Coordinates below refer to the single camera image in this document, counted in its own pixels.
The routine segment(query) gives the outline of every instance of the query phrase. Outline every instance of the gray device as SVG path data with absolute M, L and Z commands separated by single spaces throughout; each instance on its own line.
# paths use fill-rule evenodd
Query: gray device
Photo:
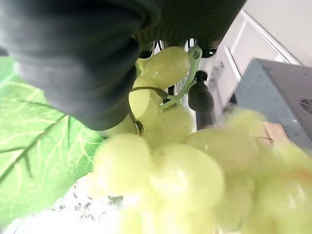
M 312 150 L 312 68 L 254 59 L 235 96 L 238 106 L 281 124 L 292 142 Z

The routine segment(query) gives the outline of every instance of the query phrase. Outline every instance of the artificial leaf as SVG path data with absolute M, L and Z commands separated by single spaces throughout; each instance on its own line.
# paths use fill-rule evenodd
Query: artificial leaf
M 54 110 L 0 57 L 0 227 L 38 212 L 93 169 L 103 138 Z

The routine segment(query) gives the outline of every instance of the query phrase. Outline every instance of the black knob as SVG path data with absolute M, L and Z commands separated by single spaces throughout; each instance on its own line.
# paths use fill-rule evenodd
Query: black knob
M 197 81 L 190 88 L 189 106 L 192 110 L 202 113 L 211 113 L 214 109 L 214 99 L 204 82 Z

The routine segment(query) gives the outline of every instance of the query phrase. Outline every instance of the grape stem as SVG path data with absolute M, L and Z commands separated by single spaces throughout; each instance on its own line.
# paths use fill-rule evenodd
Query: grape stem
M 189 52 L 188 52 L 189 58 L 190 58 L 190 70 L 189 70 L 189 76 L 185 82 L 185 85 L 183 86 L 182 90 L 179 94 L 175 96 L 171 96 L 169 99 L 170 101 L 162 104 L 159 106 L 161 110 L 164 110 L 168 107 L 171 107 L 172 105 L 176 104 L 185 94 L 188 93 L 191 86 L 194 84 L 194 77 L 198 68 L 199 61 L 202 56 L 202 50 L 199 46 L 193 46 Z
M 160 88 L 152 87 L 152 86 L 140 86 L 140 87 L 135 87 L 131 90 L 131 92 L 137 91 L 137 90 L 142 90 L 142 89 L 150 89 L 154 90 L 158 96 L 160 96 L 162 99 L 171 99 L 173 96 L 169 95 L 166 91 L 163 91 Z

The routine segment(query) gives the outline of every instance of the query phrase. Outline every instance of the grape bunch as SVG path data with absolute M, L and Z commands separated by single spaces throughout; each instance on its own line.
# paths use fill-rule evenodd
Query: grape bunch
M 263 120 L 234 111 L 225 126 L 191 133 L 191 116 L 176 109 L 141 136 L 105 141 L 89 177 L 93 196 L 124 196 L 112 233 L 310 234 L 310 156 L 261 139 Z
M 133 88 L 142 88 L 129 94 L 131 111 L 141 123 L 148 125 L 161 113 L 158 108 L 162 98 L 149 88 L 161 91 L 179 82 L 190 67 L 188 54 L 180 47 L 172 46 L 149 59 L 138 59 L 139 71 Z

